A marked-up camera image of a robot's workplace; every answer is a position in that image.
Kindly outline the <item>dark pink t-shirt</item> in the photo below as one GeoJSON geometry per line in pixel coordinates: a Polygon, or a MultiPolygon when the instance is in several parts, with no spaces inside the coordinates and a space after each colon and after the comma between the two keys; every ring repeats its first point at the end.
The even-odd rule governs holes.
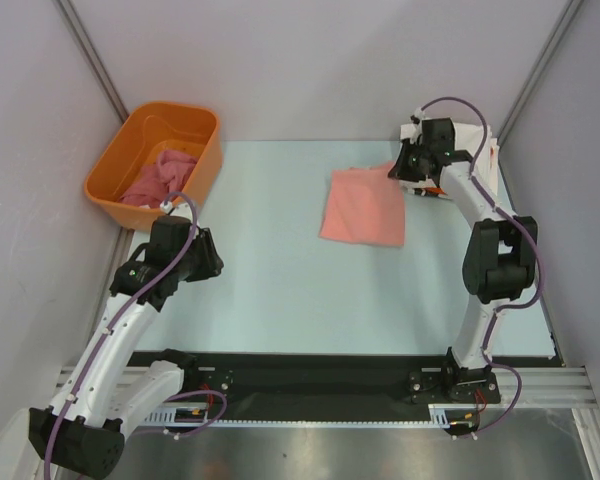
{"type": "Polygon", "coordinates": [[[197,162],[196,157],[178,150],[161,151],[154,163],[141,168],[119,202],[139,208],[158,208],[169,193],[182,190],[197,162]]]}

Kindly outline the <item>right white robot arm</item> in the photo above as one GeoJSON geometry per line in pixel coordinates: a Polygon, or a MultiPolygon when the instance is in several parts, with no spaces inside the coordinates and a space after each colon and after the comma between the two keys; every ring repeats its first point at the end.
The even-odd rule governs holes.
{"type": "Polygon", "coordinates": [[[493,368],[491,337],[498,316],[529,288],[536,275],[537,223],[499,205],[465,150],[441,150],[406,139],[389,177],[417,187],[440,187],[471,227],[462,263],[469,303],[441,376],[443,393],[464,401],[493,368]]]}

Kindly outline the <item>light pink t-shirt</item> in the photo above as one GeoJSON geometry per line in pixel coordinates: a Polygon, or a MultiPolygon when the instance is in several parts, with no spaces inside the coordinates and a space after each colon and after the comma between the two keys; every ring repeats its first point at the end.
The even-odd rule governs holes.
{"type": "Polygon", "coordinates": [[[405,200],[390,162],[369,168],[335,170],[319,236],[322,239],[380,247],[405,241],[405,200]]]}

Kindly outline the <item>orange plastic basket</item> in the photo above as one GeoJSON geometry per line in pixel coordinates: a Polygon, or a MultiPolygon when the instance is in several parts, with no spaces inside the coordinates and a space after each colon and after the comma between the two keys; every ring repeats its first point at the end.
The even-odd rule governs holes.
{"type": "Polygon", "coordinates": [[[148,232],[162,214],[158,208],[125,205],[122,194],[165,149],[197,159],[184,193],[198,209],[204,206],[223,163],[221,122],[210,109],[154,101],[136,108],[87,176],[84,192],[120,226],[148,232]]]}

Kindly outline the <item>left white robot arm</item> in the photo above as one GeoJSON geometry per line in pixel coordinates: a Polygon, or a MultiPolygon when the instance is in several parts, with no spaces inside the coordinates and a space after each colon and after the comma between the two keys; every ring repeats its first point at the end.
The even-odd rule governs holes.
{"type": "Polygon", "coordinates": [[[60,467],[104,479],[127,440],[161,404],[226,395],[205,387],[193,356],[165,350],[124,391],[117,385],[136,345],[182,282],[207,280],[223,268],[211,232],[189,223],[157,227],[115,273],[100,326],[77,366],[44,409],[29,410],[29,441],[42,475],[60,467]]]}

